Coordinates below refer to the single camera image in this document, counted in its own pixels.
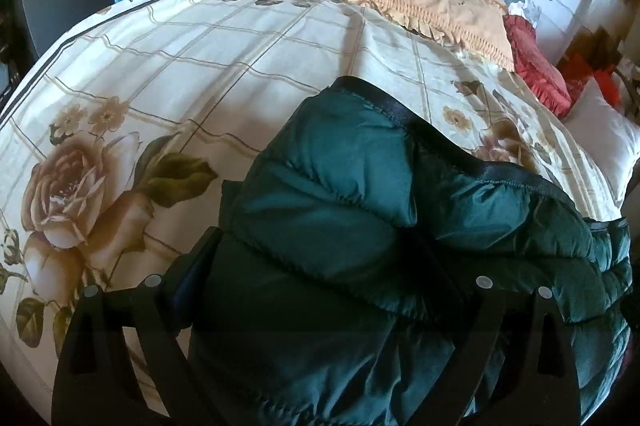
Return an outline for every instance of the bedsheet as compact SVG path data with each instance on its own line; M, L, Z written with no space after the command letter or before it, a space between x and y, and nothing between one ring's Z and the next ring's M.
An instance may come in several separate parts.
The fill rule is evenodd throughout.
M620 217L597 166L517 75L371 8L121 2L60 38L0 116L0 360L42 416L82 289L164 272L217 224L222 181L242 180L300 102L345 74L469 153L541 174L584 216Z

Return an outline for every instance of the blanket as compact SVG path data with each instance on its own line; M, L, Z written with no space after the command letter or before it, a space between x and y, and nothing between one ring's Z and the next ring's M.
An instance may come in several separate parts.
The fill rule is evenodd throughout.
M298 105L347 74L476 157L551 180L583 216L620 218L598 167L518 76L371 8L125 0L63 35L0 115L0 360L42 416L82 289L164 272L217 224L222 181L244 179Z

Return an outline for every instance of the red ruffled pillow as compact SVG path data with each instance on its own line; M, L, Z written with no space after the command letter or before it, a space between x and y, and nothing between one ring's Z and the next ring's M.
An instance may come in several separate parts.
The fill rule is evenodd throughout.
M516 73L542 104L556 116L566 116L571 109L571 97L562 74L538 48L533 25L522 16L508 14L503 19Z

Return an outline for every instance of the quilted jacket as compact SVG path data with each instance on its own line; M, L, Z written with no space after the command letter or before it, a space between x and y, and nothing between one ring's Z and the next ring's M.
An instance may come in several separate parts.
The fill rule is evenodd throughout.
M357 78L306 99L246 179L223 185L220 227L189 359L229 424L404 424L453 352L442 324L477 276L552 289L583 419L620 369L626 221L583 219L555 185L472 157Z

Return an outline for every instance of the bed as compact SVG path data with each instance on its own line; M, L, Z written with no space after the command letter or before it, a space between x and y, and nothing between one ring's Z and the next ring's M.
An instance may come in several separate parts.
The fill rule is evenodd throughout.
M46 420L82 289L164 272L217 224L222 181L242 180L300 102L346 74L469 153L542 175L583 216L620 218L601 171L520 77L372 8L120 2L63 35L0 116L0 361ZM145 398L162 411L126 335Z

